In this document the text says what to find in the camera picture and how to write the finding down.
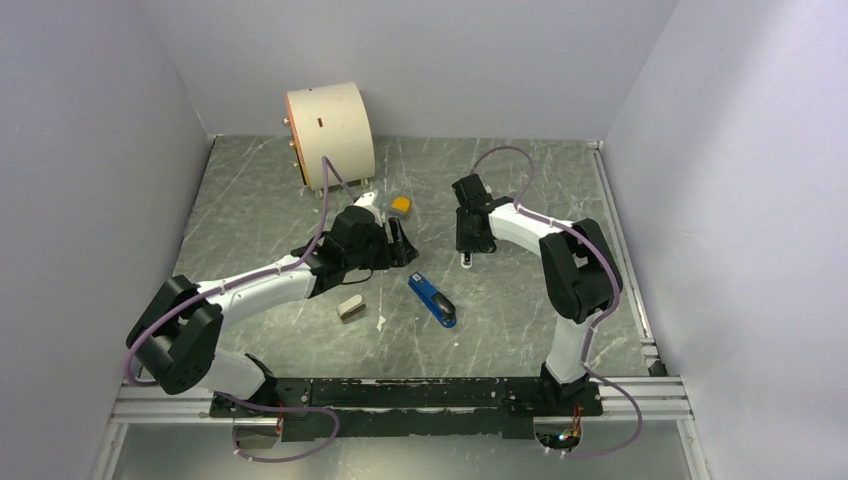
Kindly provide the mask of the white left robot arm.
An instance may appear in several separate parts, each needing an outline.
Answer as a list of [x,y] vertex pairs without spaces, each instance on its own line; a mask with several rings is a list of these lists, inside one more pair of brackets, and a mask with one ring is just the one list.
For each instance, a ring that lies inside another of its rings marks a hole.
[[202,387],[236,397],[249,414],[273,409],[273,374],[255,357],[219,346],[222,330],[276,306],[310,299],[343,284],[355,270],[404,267],[418,257],[400,221],[350,205],[331,228],[280,260],[217,281],[183,275],[165,281],[127,336],[131,359],[155,385],[176,395]]

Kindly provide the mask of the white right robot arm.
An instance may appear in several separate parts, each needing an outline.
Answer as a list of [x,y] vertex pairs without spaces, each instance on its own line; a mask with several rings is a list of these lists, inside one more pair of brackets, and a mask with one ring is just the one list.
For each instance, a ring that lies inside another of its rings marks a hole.
[[550,304],[558,314],[553,343],[540,376],[542,406],[562,414],[588,381],[586,362],[593,322],[618,305],[623,289],[618,268],[599,224],[589,218],[558,220],[494,198],[477,174],[452,184],[456,209],[456,250],[465,268],[476,254],[491,254],[498,240],[539,257]]

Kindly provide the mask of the light blue small box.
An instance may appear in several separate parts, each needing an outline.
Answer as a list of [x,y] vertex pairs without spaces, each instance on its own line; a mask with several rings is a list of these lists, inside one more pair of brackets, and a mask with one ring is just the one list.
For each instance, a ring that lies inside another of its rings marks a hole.
[[461,267],[463,269],[471,269],[473,267],[474,253],[472,251],[463,251],[460,253]]

